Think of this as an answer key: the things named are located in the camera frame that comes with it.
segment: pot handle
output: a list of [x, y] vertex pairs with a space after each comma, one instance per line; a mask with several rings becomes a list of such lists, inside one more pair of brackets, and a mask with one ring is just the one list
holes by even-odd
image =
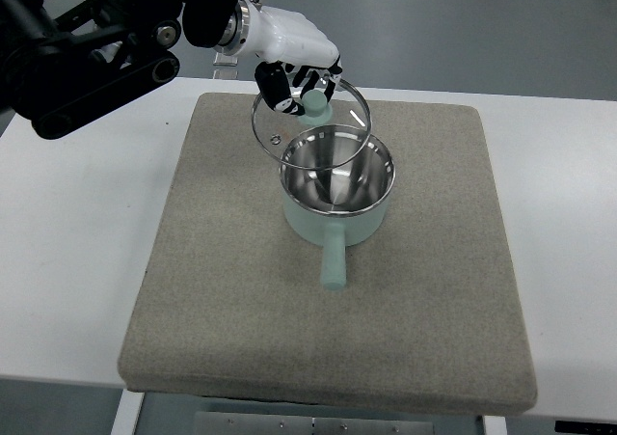
[[341, 223], [327, 223], [324, 228], [323, 246], [321, 285], [327, 290], [343, 290], [347, 284], [345, 226]]

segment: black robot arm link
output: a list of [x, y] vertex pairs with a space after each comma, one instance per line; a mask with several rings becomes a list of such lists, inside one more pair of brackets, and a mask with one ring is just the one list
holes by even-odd
[[237, 1], [86, 0], [51, 18], [44, 0], [0, 0], [0, 107], [63, 137], [177, 76], [183, 6], [187, 40], [212, 47]]

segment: gray floor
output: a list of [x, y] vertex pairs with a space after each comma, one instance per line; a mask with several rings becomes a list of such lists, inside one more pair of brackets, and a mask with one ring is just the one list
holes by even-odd
[[[79, 1], [49, 0], [48, 9], [58, 15]], [[317, 24], [337, 44], [344, 76], [357, 86], [617, 100], [617, 0], [264, 3], [302, 12]], [[181, 76], [212, 77], [212, 50], [182, 39], [174, 53]], [[253, 79], [256, 63], [255, 57], [241, 61], [239, 78]], [[10, 117], [0, 116], [0, 132]], [[108, 389], [0, 381], [0, 434], [108, 433], [119, 396]], [[149, 397], [139, 433], [163, 433], [161, 426], [180, 433], [174, 427], [185, 424], [196, 404], [205, 403]], [[96, 428], [84, 428], [85, 417]], [[508, 424], [515, 435], [553, 433], [552, 421]]]

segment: metal plate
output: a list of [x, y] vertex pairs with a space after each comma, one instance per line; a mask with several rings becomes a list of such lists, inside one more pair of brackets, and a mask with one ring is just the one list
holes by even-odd
[[431, 422], [372, 421], [261, 414], [195, 414], [194, 435], [433, 435]]

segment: white robotic hand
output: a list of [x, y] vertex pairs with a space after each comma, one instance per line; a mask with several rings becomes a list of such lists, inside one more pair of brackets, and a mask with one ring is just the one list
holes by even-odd
[[315, 88], [321, 77], [328, 80], [325, 95], [332, 97], [342, 67], [336, 46], [302, 14], [240, 0], [216, 50], [226, 55], [256, 54], [264, 62], [255, 70], [255, 81], [266, 104], [273, 110], [303, 115], [289, 88], [306, 84], [300, 94]]

